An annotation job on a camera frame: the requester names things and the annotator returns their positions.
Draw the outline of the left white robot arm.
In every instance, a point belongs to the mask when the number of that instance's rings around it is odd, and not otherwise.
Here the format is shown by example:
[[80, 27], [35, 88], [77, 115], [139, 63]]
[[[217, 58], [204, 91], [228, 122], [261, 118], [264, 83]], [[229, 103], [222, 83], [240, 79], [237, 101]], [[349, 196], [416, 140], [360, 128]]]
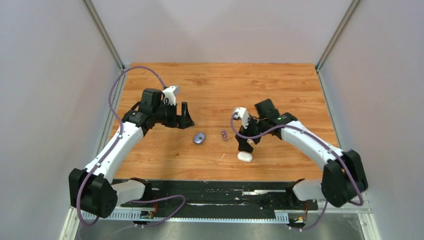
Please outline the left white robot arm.
[[187, 102], [177, 113], [180, 88], [171, 85], [163, 90], [146, 88], [141, 100], [119, 120], [119, 127], [103, 150], [83, 169], [73, 169], [68, 177], [70, 203], [81, 211], [107, 218], [115, 207], [135, 201], [149, 206], [153, 201], [150, 182], [133, 177], [113, 183], [118, 168], [134, 146], [156, 124], [167, 128], [186, 129], [194, 126]]

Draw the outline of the white earbud charging case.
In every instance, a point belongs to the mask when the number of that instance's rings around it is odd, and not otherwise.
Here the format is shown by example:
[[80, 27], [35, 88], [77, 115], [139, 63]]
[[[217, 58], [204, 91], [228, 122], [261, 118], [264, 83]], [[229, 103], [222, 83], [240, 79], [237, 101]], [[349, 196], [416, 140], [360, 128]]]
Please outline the white earbud charging case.
[[239, 152], [237, 159], [242, 162], [250, 163], [253, 160], [253, 156], [249, 152]]

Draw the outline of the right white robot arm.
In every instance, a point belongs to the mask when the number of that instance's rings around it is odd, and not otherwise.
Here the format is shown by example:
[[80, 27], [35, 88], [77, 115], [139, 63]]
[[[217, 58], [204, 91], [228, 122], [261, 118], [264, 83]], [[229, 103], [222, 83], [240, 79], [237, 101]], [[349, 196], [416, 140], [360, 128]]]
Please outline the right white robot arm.
[[238, 142], [237, 158], [243, 162], [253, 160], [253, 144], [257, 145], [261, 137], [272, 135], [300, 150], [322, 171], [321, 179], [301, 178], [292, 181], [287, 187], [286, 204], [298, 209], [308, 200], [324, 200], [334, 207], [353, 203], [364, 203], [362, 193], [369, 188], [362, 159], [353, 149], [343, 150], [324, 141], [307, 129], [291, 113], [279, 113], [270, 99], [255, 105], [258, 117], [249, 114], [245, 107], [236, 107], [231, 120], [239, 120], [241, 126], [230, 126]]

